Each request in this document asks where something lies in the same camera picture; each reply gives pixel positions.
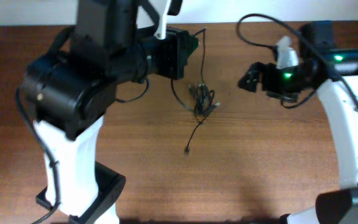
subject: wooden surface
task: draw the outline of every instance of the wooden surface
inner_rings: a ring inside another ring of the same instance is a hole
[[[291,23],[299,27],[302,23]],[[196,32],[205,25],[180,25]],[[358,48],[358,22],[336,22],[336,42]],[[127,177],[118,200],[121,218],[224,221],[279,217],[314,205],[338,188],[337,160],[317,98],[285,110],[264,92],[236,87],[249,65],[272,62],[266,49],[235,35],[234,24],[208,24],[205,79],[221,106],[184,147],[196,123],[170,90],[170,80],[150,76],[141,100],[112,105],[99,135],[97,160]],[[26,65],[44,53],[61,27],[0,27],[0,223],[30,223],[45,213],[35,195],[46,186],[42,152],[16,110],[14,90]],[[287,34],[275,24],[247,24],[249,39],[274,43]],[[200,81],[202,50],[190,58],[178,95],[191,104],[188,85]],[[121,98],[142,85],[119,86]],[[58,212],[49,221],[65,222]]]

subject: black bracket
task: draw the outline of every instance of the black bracket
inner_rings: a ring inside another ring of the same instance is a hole
[[[106,166],[96,162],[95,164],[96,183],[99,187],[99,194],[91,204],[91,206],[82,214],[82,216],[70,215],[68,221],[70,224],[92,224],[104,212],[106,212],[118,199],[124,189],[126,178],[107,168]],[[52,205],[46,200],[44,188],[36,197],[37,204],[51,210]]]

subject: green light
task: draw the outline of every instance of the green light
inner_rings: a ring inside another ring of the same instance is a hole
[[[291,73],[284,73],[284,77],[285,78],[291,78],[292,74]]]
[[[335,55],[335,56],[334,56],[334,59],[337,60],[338,62],[340,62],[340,61],[343,60],[343,57],[340,56],[340,55]]]

